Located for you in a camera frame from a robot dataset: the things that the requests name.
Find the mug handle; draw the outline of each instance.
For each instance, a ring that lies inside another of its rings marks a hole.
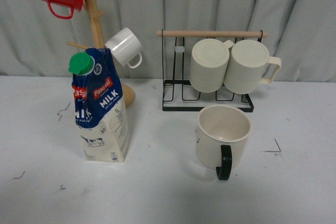
[[[231,40],[227,40],[223,43],[225,46],[227,46],[228,49],[231,49],[235,44]]]
[[[216,167],[217,178],[219,180],[228,180],[232,168],[232,151],[230,145],[221,145],[222,164]]]
[[[70,6],[71,13],[70,13],[69,16],[61,16],[61,15],[58,15],[57,13],[54,12],[54,10],[53,10],[51,4],[52,4],[52,3],[54,3],[54,4],[62,4],[62,3],[55,2],[55,1],[48,1],[47,3],[48,3],[49,10],[51,11],[51,13],[52,13],[54,16],[56,16],[56,17],[58,17],[58,18],[62,18],[62,19],[71,19],[71,18],[72,18],[72,16],[73,16],[73,11],[74,11],[74,8],[73,8],[72,6]]]
[[[141,55],[141,53],[138,53],[138,55],[139,55],[140,59],[139,59],[139,61],[138,61],[137,64],[135,64],[134,66],[132,66],[132,65],[130,65],[129,63],[127,63],[127,65],[128,65],[130,68],[136,68],[136,67],[138,67],[138,66],[141,64],[141,62],[142,62],[142,55]]]
[[[269,60],[268,60],[268,63],[269,64],[274,64],[274,65],[276,65],[276,67],[275,67],[275,69],[273,71],[273,74],[270,78],[265,78],[265,77],[261,78],[261,80],[260,80],[261,84],[271,84],[273,82],[273,79],[274,79],[275,75],[281,69],[281,59],[280,58],[270,56]]]

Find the cream mug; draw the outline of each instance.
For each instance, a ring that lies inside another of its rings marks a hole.
[[[219,180],[228,180],[251,133],[250,119],[240,109],[216,104],[203,108],[197,122],[198,159],[205,166],[215,169]]]
[[[125,67],[128,65],[130,68],[138,67],[142,62],[142,45],[134,33],[124,28],[112,38],[110,38],[105,46],[111,50],[112,55],[116,60]],[[135,65],[130,65],[129,62],[139,55],[139,61]]]
[[[211,93],[223,84],[231,40],[202,39],[192,49],[190,84],[199,92]]]
[[[270,78],[262,77],[269,64],[276,67]],[[271,84],[281,69],[281,59],[269,55],[267,47],[255,40],[241,40],[231,49],[224,85],[236,94],[248,94],[259,83]]]

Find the mug rack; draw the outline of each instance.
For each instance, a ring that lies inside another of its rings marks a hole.
[[[162,111],[200,111],[205,106],[215,103],[230,104],[244,112],[253,112],[254,105],[248,94],[235,94],[222,85],[217,91],[212,93],[202,93],[195,90],[185,73],[185,38],[235,38],[237,40],[245,38],[257,38],[259,42],[268,37],[264,31],[157,31],[156,35],[161,37],[162,43]],[[167,79],[165,70],[167,68],[167,57],[165,50],[166,37],[175,39],[174,57],[172,66],[172,78]],[[181,78],[177,78],[177,71],[180,71]]]
[[[97,0],[84,0],[83,8],[88,14],[90,20],[90,28],[92,33],[93,43],[96,48],[104,48],[105,47],[105,40],[103,37],[100,17],[105,14],[103,10],[98,9]],[[90,46],[86,46],[83,44],[78,44],[72,41],[67,42],[68,45],[78,47],[81,49],[90,48]],[[128,108],[135,99],[135,93],[133,89],[125,84],[122,84],[122,92],[124,95],[125,106]]]

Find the mug rim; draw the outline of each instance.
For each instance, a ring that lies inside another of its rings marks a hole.
[[[217,107],[227,107],[227,108],[233,109],[233,110],[239,112],[240,114],[242,114],[242,115],[247,119],[247,121],[248,121],[248,124],[249,124],[248,132],[247,132],[244,136],[242,136],[242,137],[240,137],[240,138],[237,138],[237,139],[234,139],[234,140],[229,140],[229,141],[228,141],[228,140],[220,139],[220,138],[218,138],[218,137],[215,137],[215,136],[209,134],[209,133],[208,133],[208,132],[201,126],[199,120],[200,120],[201,114],[202,114],[205,110],[208,110],[208,109],[210,109],[210,108],[212,108],[212,107],[216,107],[216,106],[217,106]],[[210,138],[213,139],[213,140],[216,140],[216,141],[221,142],[221,143],[226,143],[226,144],[236,143],[236,142],[242,141],[242,140],[246,139],[246,138],[251,134],[251,131],[252,131],[252,122],[251,122],[250,118],[249,118],[249,117],[248,117],[242,110],[240,110],[240,109],[238,109],[238,108],[236,108],[236,107],[230,106],[230,105],[225,105],[225,104],[214,104],[214,105],[210,105],[210,106],[206,106],[206,107],[202,108],[202,109],[199,111],[198,116],[197,116],[197,124],[198,124],[198,127],[201,129],[201,131],[202,131],[205,135],[207,135],[208,137],[210,137]]]
[[[202,44],[208,43],[210,41],[217,43],[225,51],[225,55],[224,55],[223,60],[222,60],[221,63],[209,65],[209,64],[206,64],[206,63],[200,61],[199,57],[196,56],[196,55],[198,55],[198,47],[202,46]],[[228,47],[223,42],[221,42],[220,40],[214,39],[214,38],[206,38],[206,39],[201,39],[200,41],[198,41],[193,46],[191,54],[192,54],[192,57],[193,57],[194,61],[198,65],[200,65],[200,66],[202,66],[204,68],[207,68],[207,69],[213,69],[213,68],[218,68],[218,67],[224,66],[225,64],[228,63],[229,57],[230,57],[230,51],[229,51]]]
[[[237,48],[239,48],[242,44],[246,44],[246,43],[250,43],[250,44],[257,44],[258,46],[260,46],[263,50],[264,50],[264,53],[265,53],[265,58],[262,62],[258,62],[258,63],[247,63],[243,60],[241,60],[241,58],[236,50]],[[261,42],[258,42],[256,40],[252,40],[252,39],[244,39],[244,40],[241,40],[237,43],[235,43],[235,45],[232,47],[231,49],[231,56],[232,58],[237,62],[239,63],[241,66],[244,66],[244,67],[248,67],[248,68],[259,68],[259,67],[262,67],[264,66],[265,64],[268,63],[268,60],[269,60],[269,50],[267,49],[267,47],[261,43]]]

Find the wooden mug stand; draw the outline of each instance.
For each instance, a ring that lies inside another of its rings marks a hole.
[[[92,32],[93,43],[96,48],[105,47],[105,40],[103,37],[103,32],[100,23],[100,17],[104,14],[103,10],[98,10],[97,0],[84,0],[83,8],[86,10],[90,20],[90,27]],[[74,43],[71,41],[67,42],[68,45],[78,47],[81,49],[87,49],[88,46]],[[131,105],[135,99],[135,93],[127,85],[122,84],[122,92],[124,95],[125,106],[126,108]]]

